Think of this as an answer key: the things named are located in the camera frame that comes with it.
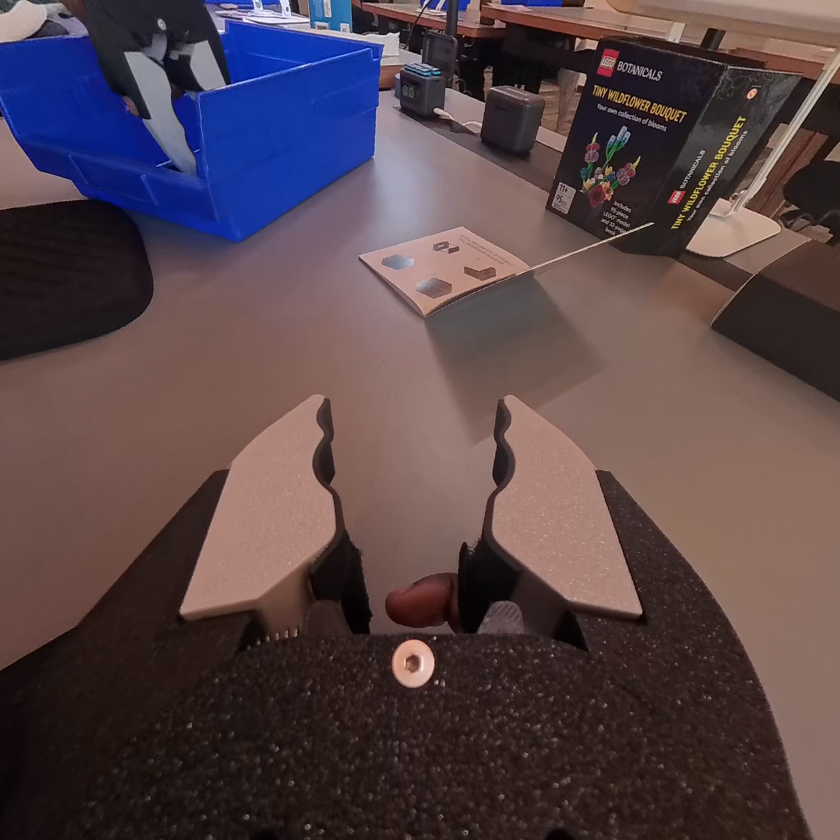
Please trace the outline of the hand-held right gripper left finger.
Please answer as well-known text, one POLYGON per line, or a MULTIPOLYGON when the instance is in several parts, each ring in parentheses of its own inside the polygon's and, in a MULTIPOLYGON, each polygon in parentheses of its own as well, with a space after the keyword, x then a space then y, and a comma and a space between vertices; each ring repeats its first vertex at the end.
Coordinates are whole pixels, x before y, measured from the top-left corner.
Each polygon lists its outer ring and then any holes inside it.
POLYGON ((259 639, 299 635, 312 608, 369 633, 361 552, 333 487, 333 416, 315 394, 231 462, 181 604, 187 622, 244 614, 259 639))

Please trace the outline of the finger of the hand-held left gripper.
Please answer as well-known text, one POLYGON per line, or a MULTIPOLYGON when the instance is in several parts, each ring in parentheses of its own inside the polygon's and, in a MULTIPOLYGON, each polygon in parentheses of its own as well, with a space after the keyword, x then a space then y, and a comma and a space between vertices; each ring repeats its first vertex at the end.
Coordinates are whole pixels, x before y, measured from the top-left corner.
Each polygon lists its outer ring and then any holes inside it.
POLYGON ((184 45, 184 61, 186 89, 190 92, 213 91, 227 86, 226 71, 219 66, 208 41, 184 45))
POLYGON ((146 129, 180 172, 196 176, 196 159, 190 149, 185 130, 175 115, 172 85, 163 68, 167 36, 153 35, 150 45, 132 53, 132 77, 139 91, 134 104, 148 115, 142 117, 146 129))

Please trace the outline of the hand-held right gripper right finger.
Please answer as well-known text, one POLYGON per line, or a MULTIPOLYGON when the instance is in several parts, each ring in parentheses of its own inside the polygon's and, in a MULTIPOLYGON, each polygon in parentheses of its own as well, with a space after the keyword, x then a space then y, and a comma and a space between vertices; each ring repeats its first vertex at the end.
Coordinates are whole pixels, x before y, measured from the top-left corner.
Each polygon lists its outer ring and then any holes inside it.
POLYGON ((488 633, 512 604, 526 634, 584 640, 580 617, 637 623, 644 608, 598 471, 583 450, 515 396, 497 405, 495 483, 478 539, 458 560, 465 633, 488 633))

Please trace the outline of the blue plastic bin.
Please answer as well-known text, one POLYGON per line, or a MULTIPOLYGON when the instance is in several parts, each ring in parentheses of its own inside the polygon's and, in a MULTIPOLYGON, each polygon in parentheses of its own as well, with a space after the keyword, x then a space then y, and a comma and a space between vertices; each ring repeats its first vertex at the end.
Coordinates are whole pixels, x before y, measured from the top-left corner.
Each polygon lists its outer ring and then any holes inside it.
POLYGON ((383 47, 233 20, 221 41, 231 85, 174 104, 195 177, 126 112, 88 37, 2 45, 2 114, 86 198, 240 242, 373 157, 383 47))

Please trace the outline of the white instruction booklet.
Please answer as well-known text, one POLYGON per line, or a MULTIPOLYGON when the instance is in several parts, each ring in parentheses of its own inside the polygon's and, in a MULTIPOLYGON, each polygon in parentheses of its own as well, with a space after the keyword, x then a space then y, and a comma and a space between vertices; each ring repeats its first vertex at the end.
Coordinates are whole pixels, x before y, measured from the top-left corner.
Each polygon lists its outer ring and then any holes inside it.
POLYGON ((654 223, 630 228, 531 266, 503 248, 457 227, 389 248, 360 255, 360 262, 378 276, 421 318, 505 282, 535 277, 561 261, 621 238, 654 223))

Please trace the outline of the matte black box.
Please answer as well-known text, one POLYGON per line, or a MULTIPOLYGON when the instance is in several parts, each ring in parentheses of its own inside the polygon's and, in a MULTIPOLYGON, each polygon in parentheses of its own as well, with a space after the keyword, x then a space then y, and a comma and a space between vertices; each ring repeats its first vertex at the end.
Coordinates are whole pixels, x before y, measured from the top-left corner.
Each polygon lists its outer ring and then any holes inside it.
POLYGON ((732 295, 710 327, 838 401, 838 246, 808 240, 768 264, 732 295))

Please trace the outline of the black glossy cardboard box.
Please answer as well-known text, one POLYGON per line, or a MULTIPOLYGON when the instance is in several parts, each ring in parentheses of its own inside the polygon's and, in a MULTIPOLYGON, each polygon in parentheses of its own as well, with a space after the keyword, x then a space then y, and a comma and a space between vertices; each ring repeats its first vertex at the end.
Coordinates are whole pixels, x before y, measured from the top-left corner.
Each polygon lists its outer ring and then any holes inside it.
POLYGON ((595 48, 546 209, 628 254, 679 257, 800 77, 656 38, 595 48))

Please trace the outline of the grey desk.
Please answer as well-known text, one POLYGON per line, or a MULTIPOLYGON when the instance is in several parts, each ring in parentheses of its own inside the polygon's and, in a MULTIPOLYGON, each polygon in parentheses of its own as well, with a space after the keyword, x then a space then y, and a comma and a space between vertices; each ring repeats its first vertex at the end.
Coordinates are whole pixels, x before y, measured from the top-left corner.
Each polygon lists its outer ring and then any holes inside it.
POLYGON ((611 471, 708 585, 773 708, 815 838, 838 838, 838 403, 710 330, 743 271, 601 246, 422 319, 359 260, 464 226, 538 264, 591 238, 545 191, 381 94, 371 161, 241 244, 137 216, 128 327, 2 364, 1 656, 72 628, 217 469, 309 396, 387 593, 450 571, 515 395, 611 471))

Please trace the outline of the black mesh cushion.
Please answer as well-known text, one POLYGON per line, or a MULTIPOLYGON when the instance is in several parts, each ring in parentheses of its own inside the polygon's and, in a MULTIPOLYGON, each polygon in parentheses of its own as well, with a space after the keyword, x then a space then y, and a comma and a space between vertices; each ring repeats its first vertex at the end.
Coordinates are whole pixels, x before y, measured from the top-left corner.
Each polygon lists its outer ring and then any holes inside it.
POLYGON ((116 332, 151 304, 139 228, 102 201, 1 212, 1 361, 116 332))

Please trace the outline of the dark charger block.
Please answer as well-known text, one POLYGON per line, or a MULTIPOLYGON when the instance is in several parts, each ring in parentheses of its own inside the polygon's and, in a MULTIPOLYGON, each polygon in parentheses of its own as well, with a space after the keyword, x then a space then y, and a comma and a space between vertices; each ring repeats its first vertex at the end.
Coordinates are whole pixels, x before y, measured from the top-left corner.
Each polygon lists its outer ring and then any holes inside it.
POLYGON ((441 69, 423 62, 405 65, 395 92, 399 108, 420 119, 435 119, 445 107, 447 79, 441 69))

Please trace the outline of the black board on white stand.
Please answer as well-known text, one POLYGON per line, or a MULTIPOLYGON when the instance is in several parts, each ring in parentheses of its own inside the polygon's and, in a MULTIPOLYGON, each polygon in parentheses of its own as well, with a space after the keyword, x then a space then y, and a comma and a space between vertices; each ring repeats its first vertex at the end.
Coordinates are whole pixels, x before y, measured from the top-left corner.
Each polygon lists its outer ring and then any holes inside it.
POLYGON ((754 177, 750 188, 737 199, 719 200, 688 245, 699 256, 723 258, 763 242, 781 231, 772 218, 748 209, 782 153, 793 141, 805 118, 814 109, 839 67, 838 1, 709 1, 675 2, 680 18, 767 39, 833 49, 811 91, 805 96, 780 140, 754 177))

